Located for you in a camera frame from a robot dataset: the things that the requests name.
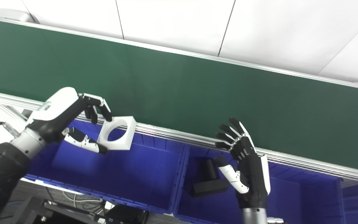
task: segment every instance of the aluminum rail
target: aluminum rail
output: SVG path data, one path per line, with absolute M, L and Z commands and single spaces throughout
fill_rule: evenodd
M 36 100 L 30 100 L 0 93 L 0 105 L 4 105 L 5 109 L 10 111 L 8 112 L 8 114 L 12 115 L 16 119 L 21 118 L 20 116 L 18 116 L 18 112 L 15 111 L 12 106 L 18 106 L 28 110 L 37 110 L 42 105 L 42 103 L 43 102 Z M 86 119 L 85 114 L 81 114 L 80 116 L 78 116 L 77 119 L 81 121 L 90 122 L 88 119 Z M 98 123 L 103 124 L 103 122 L 104 119 L 102 116 L 100 116 L 98 118 Z M 180 132 L 172 129 L 161 128 L 142 123 L 137 124 L 135 131 L 136 133 L 145 134 L 148 136 L 170 139 L 195 146 L 224 151 L 215 147 L 214 143 L 218 141 L 217 139 L 199 136 L 191 133 Z M 344 167 L 332 163 L 326 163 L 314 159 L 307 159 L 300 156 L 293 156 L 290 154 L 275 152 L 268 149 L 257 148 L 257 152 L 260 154 L 266 154 L 270 162 L 358 181 L 358 169 Z

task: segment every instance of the white plastic part with hole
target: white plastic part with hole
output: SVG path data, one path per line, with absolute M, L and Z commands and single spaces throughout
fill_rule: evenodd
M 108 141 L 108 135 L 118 126 L 127 126 L 125 134 L 114 141 Z M 108 150 L 129 150 L 133 136 L 135 135 L 136 121 L 132 116 L 113 117 L 112 122 L 105 121 L 100 131 L 97 142 L 107 147 Z

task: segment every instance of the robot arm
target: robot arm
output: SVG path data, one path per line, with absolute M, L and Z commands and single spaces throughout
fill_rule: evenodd
M 5 206 L 18 181 L 27 173 L 31 159 L 52 142 L 65 138 L 75 139 L 81 145 L 87 144 L 91 151 L 103 152 L 103 146 L 93 139 L 67 126 L 83 111 L 93 123 L 97 122 L 98 107 L 106 121 L 111 122 L 110 108 L 99 96 L 77 94 L 74 88 L 66 87 L 52 95 L 38 111 L 29 118 L 29 124 L 10 143 L 0 144 L 0 211 Z
M 230 152 L 238 163 L 238 171 L 235 171 L 223 156 L 215 158 L 216 166 L 237 190 L 237 199 L 243 211 L 243 223 L 267 224 L 267 195 L 270 193 L 267 157 L 256 153 L 250 134 L 241 122 L 234 118 L 229 121 L 237 130 L 221 125 L 220 129 L 227 133 L 216 135 L 224 140 L 216 142 L 216 146 Z

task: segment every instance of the black object in bin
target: black object in bin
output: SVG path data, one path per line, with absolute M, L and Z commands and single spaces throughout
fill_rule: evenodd
M 202 182 L 193 184 L 192 196 L 200 197 L 225 192 L 229 188 L 227 179 L 220 179 L 213 159 L 200 161 Z

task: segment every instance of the metal frame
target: metal frame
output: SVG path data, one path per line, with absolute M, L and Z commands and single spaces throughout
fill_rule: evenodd
M 344 86 L 358 88 L 358 82 L 342 81 L 342 80 L 337 80 L 337 79 L 333 79 L 333 78 L 326 78 L 326 77 L 321 77 L 321 76 L 317 76 L 317 75 L 310 75 L 310 74 L 301 73 L 301 72 L 294 72 L 294 71 L 285 70 L 285 69 L 281 69 L 281 68 L 272 68 L 272 67 L 268 67 L 268 66 L 264 66 L 264 65 L 257 65 L 257 64 L 247 63 L 247 62 L 243 62 L 243 61 L 237 61 L 237 60 L 233 60 L 233 59 L 216 57 L 216 56 L 212 56 L 212 55 L 204 55 L 204 54 L 194 53 L 194 52 L 190 52 L 190 51 L 173 49 L 173 48 L 169 48 L 169 47 L 162 47 L 162 46 L 157 46 L 157 45 L 153 45 L 153 44 L 139 43 L 139 42 L 130 41 L 130 40 L 123 40 L 123 39 L 114 38 L 114 37 L 106 37 L 106 36 L 102 36 L 102 35 L 90 34 L 90 33 L 85 33 L 85 32 L 75 31 L 75 30 L 67 30 L 64 28 L 46 26 L 46 25 L 35 24 L 35 23 L 31 23 L 31 22 L 17 21 L 17 20 L 6 18 L 6 17 L 0 17 L 0 21 L 6 22 L 6 23 L 11 23 L 11 24 L 16 24 L 16 25 L 27 26 L 27 27 L 34 27 L 34 28 L 43 29 L 43 30 L 51 30 L 51 31 L 57 31 L 57 32 L 66 33 L 66 34 L 74 34 L 74 35 L 79 35 L 79 36 L 84 36 L 84 37 L 91 37 L 91 38 L 95 38 L 95 39 L 111 41 L 111 42 L 116 42 L 116 43 L 120 43 L 120 44 L 128 44 L 128 45 L 148 48 L 148 49 L 152 49 L 152 50 L 156 50 L 156 51 L 163 51 L 163 52 L 168 52 L 168 53 L 173 53 L 173 54 L 203 58 L 203 59 L 207 59 L 207 60 L 219 61 L 219 62 L 229 63 L 229 64 L 233 64 L 233 65 L 240 65 L 240 66 L 249 67 L 249 68 L 257 68 L 257 69 L 275 72 L 275 73 L 279 73 L 279 74 L 292 75 L 292 76 L 301 77 L 301 78 L 308 78 L 308 79 L 313 79 L 313 80 L 317 80 L 317 81 L 329 82 L 329 83 L 334 83 L 334 84 L 338 84 L 338 85 L 344 85 Z
M 5 105 L 5 109 L 9 110 L 8 114 L 11 114 L 16 119 L 21 119 L 17 115 L 17 111 L 9 106 L 18 106 L 28 110 L 37 110 L 43 102 L 21 98 L 17 96 L 7 95 L 0 93 L 0 105 Z M 81 114 L 77 118 L 78 120 L 90 122 L 86 119 L 85 114 Z M 104 119 L 102 116 L 98 118 L 98 123 L 103 124 Z M 217 139 L 208 138 L 204 136 L 194 135 L 186 132 L 180 132 L 172 129 L 156 127 L 152 125 L 138 123 L 136 126 L 137 133 L 145 134 L 148 136 L 159 137 L 164 139 L 170 139 L 178 142 L 183 142 L 195 146 L 202 146 L 210 149 L 217 149 L 214 143 Z M 268 149 L 257 148 L 257 152 L 260 154 L 266 154 L 270 162 L 279 163 L 287 166 L 298 167 L 306 170 L 312 170 L 319 173 L 325 173 L 345 179 L 355 180 L 358 183 L 358 169 L 335 165 L 332 163 L 326 163 L 314 159 L 307 159 L 300 156 L 293 156 L 286 153 L 275 152 Z

